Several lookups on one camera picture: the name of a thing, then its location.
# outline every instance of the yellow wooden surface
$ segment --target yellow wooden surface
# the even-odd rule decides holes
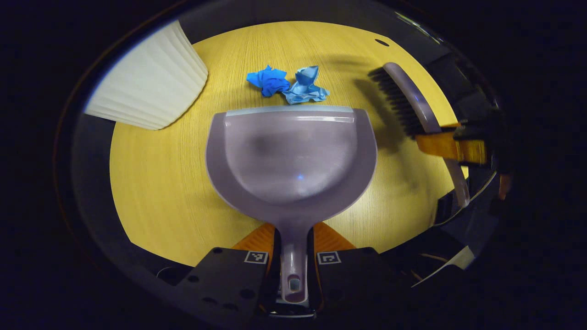
[[[212,247],[231,247],[261,225],[217,196],[207,176],[204,151],[214,113],[287,104],[282,94],[262,97],[245,81],[248,72],[267,64],[288,72],[291,82],[297,69],[320,66],[316,84],[330,90],[330,96],[324,102],[295,106],[368,111],[379,148],[375,176],[359,201],[327,224],[355,246],[372,246],[380,252],[430,226],[437,199],[453,188],[450,176],[442,159],[423,154],[405,137],[385,95],[367,78],[368,71],[386,62],[398,63],[441,125],[456,118],[430,75],[401,47],[387,37],[348,26],[278,22],[226,32],[196,43],[194,49],[210,75],[192,107],[159,131],[122,123],[114,130],[112,193],[133,243],[196,265]]]

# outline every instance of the white lamp shade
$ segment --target white lamp shade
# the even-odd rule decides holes
[[[100,82],[85,113],[146,129],[162,129],[198,97],[208,69],[178,21],[124,55]]]

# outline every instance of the blue paper towel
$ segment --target blue paper towel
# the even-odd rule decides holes
[[[285,75],[285,71],[272,70],[268,65],[264,70],[247,74],[247,81],[261,88],[263,96],[270,97],[289,88],[289,81],[285,80]]]
[[[296,72],[295,79],[297,80],[289,90],[283,92],[285,99],[289,104],[302,103],[310,100],[316,102],[326,100],[326,96],[330,92],[324,88],[314,85],[318,78],[318,66],[308,66],[301,68]]]

